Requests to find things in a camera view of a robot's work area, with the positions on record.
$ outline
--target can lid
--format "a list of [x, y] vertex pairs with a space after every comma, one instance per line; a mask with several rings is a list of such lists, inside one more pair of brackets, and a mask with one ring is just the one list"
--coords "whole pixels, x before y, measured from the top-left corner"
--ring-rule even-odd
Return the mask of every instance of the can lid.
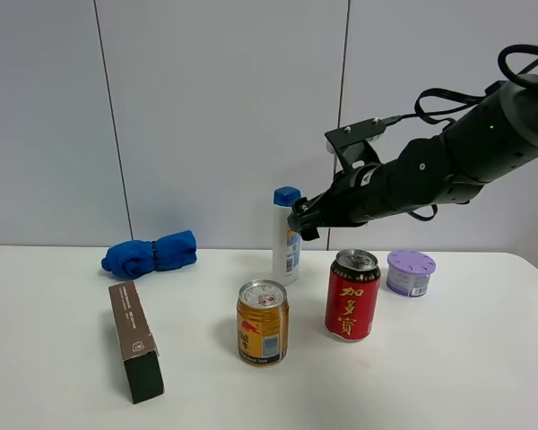
[[256, 309], [276, 307], [286, 299], [283, 285], [268, 279], [252, 280], [239, 290], [239, 301]]
[[409, 275], [430, 275], [437, 269], [437, 264], [429, 256], [416, 251], [393, 251], [386, 258], [390, 267]]
[[343, 249], [337, 253], [336, 261], [353, 271], [371, 271], [378, 266], [377, 257], [360, 249]]
[[293, 202], [301, 198], [301, 191], [292, 186], [282, 186], [273, 193], [273, 204], [290, 208]]

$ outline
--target purple container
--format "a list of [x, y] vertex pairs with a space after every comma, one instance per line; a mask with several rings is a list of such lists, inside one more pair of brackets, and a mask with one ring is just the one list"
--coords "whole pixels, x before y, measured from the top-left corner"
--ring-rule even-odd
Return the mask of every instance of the purple container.
[[429, 256], [416, 251], [393, 251], [386, 258], [386, 286], [404, 297], [420, 297], [427, 293], [430, 275], [437, 264]]

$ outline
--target blue bottle cap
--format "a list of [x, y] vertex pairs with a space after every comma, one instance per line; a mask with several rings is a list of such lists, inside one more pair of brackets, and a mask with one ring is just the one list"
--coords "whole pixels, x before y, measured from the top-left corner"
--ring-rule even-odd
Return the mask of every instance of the blue bottle cap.
[[273, 194], [273, 204], [290, 208], [293, 202], [301, 198], [301, 191], [292, 186], [277, 188]]

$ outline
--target white table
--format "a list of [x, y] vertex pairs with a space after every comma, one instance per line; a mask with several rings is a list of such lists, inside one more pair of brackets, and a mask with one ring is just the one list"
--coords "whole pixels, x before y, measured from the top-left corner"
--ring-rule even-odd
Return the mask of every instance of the white table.
[[136, 281], [166, 393], [132, 405], [104, 253], [0, 247], [0, 429], [538, 429], [538, 270], [519, 257], [430, 253], [428, 294], [383, 287], [348, 344], [323, 324], [335, 252], [303, 252], [289, 354], [258, 369], [238, 358], [235, 304], [271, 254], [201, 250]]

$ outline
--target purple lid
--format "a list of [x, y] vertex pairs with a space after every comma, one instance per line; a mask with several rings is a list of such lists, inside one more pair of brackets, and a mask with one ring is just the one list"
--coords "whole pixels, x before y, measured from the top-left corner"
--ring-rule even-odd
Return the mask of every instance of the purple lid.
[[416, 251], [393, 251], [386, 261], [390, 267], [409, 275], [430, 275], [437, 269], [434, 260]]

